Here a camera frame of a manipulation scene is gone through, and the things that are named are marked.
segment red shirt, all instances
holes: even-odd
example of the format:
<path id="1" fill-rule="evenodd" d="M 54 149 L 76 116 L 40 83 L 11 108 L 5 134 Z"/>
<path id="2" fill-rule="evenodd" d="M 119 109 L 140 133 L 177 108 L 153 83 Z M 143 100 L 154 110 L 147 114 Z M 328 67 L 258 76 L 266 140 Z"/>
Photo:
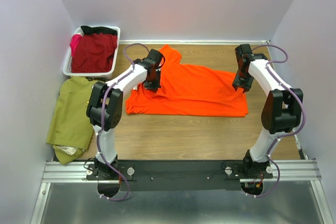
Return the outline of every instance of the red shirt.
<path id="1" fill-rule="evenodd" d="M 72 55 L 73 73 L 105 73 L 113 64 L 117 36 L 111 34 L 84 35 Z"/>
<path id="2" fill-rule="evenodd" d="M 180 64 L 181 54 L 165 45 L 166 62 L 157 93 L 142 84 L 126 101 L 127 114 L 245 116 L 246 96 L 232 87 L 235 73 Z"/>

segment olive green cloth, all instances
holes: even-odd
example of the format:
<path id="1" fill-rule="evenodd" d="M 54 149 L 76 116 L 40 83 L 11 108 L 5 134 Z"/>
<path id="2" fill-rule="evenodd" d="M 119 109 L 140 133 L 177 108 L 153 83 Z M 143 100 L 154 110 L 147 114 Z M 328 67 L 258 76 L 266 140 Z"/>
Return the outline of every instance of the olive green cloth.
<path id="1" fill-rule="evenodd" d="M 63 165 L 78 158 L 89 147 L 93 127 L 86 116 L 86 109 L 92 85 L 96 82 L 84 77 L 72 77 L 60 89 L 47 143 L 53 145 L 56 156 Z"/>

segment white wall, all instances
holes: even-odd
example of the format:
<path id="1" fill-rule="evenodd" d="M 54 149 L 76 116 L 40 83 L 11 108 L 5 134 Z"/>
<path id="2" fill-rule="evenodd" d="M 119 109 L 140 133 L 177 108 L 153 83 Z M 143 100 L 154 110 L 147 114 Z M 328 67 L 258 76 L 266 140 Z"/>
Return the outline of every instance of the white wall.
<path id="1" fill-rule="evenodd" d="M 30 223 L 73 24 L 61 0 L 0 0 L 0 223 Z"/>
<path id="2" fill-rule="evenodd" d="M 62 0 L 76 26 L 111 24 L 122 39 L 270 39 L 293 0 Z"/>
<path id="3" fill-rule="evenodd" d="M 272 44 L 289 53 L 280 75 L 303 90 L 307 123 L 299 134 L 309 158 L 316 158 L 322 184 L 336 220 L 336 0 L 294 0 Z M 271 49 L 272 58 L 283 55 Z"/>

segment white laundry basket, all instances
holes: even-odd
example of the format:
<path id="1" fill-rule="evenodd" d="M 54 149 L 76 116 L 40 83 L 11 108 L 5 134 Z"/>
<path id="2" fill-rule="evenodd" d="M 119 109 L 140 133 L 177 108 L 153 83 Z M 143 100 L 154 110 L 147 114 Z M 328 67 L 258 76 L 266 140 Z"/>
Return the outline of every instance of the white laundry basket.
<path id="1" fill-rule="evenodd" d="M 64 62 L 64 65 L 63 65 L 63 73 L 66 76 L 85 76 L 85 77 L 91 77 L 93 79 L 99 79 L 99 80 L 111 80 L 112 79 L 112 73 L 113 73 L 114 68 L 116 66 L 115 62 L 117 60 L 117 55 L 118 55 L 120 28 L 117 27 L 117 26 L 103 26 L 103 27 L 111 28 L 113 30 L 116 30 L 117 33 L 118 33 L 117 48 L 114 51 L 113 63 L 112 63 L 111 70 L 108 71 L 108 72 L 105 72 L 105 73 L 72 73 L 71 72 L 72 55 L 71 55 L 71 48 L 69 46 L 68 51 L 67 51 L 67 55 L 66 55 L 66 58 L 65 58 L 65 62 Z M 82 29 L 80 27 L 78 27 L 73 34 L 75 35 L 75 34 L 82 33 L 82 32 L 83 32 Z"/>

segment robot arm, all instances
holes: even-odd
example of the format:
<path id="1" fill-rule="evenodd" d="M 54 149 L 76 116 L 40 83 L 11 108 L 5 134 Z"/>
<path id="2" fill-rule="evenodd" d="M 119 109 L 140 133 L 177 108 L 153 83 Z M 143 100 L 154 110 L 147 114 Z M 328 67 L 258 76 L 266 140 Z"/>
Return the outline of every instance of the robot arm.
<path id="1" fill-rule="evenodd" d="M 118 77 L 106 83 L 97 82 L 92 86 L 87 116 L 97 135 L 101 131 L 102 98 L 107 88 L 116 83 L 108 94 L 109 103 L 104 113 L 104 129 L 100 133 L 100 146 L 104 157 L 110 164 L 117 156 L 114 146 L 114 128 L 121 119 L 123 96 L 140 83 L 144 83 L 146 89 L 156 92 L 160 87 L 161 69 L 159 65 L 162 58 L 163 55 L 160 52 L 152 49 L 146 58 L 135 60 L 134 67 L 130 66 Z M 99 152 L 96 154 L 96 159 L 104 163 Z"/>
<path id="2" fill-rule="evenodd" d="M 274 76 L 290 88 L 302 101 L 303 93 L 300 89 L 292 89 L 286 84 L 268 64 L 264 54 L 252 53 L 249 44 L 236 48 L 238 71 L 233 87 L 249 91 L 253 79 L 256 79 L 267 95 L 267 100 L 261 114 L 262 131 L 256 144 L 248 151 L 246 157 L 252 162 L 267 163 L 267 155 L 271 155 L 280 139 L 272 146 L 274 139 L 300 124 L 301 108 L 298 102 L 283 88 Z"/>

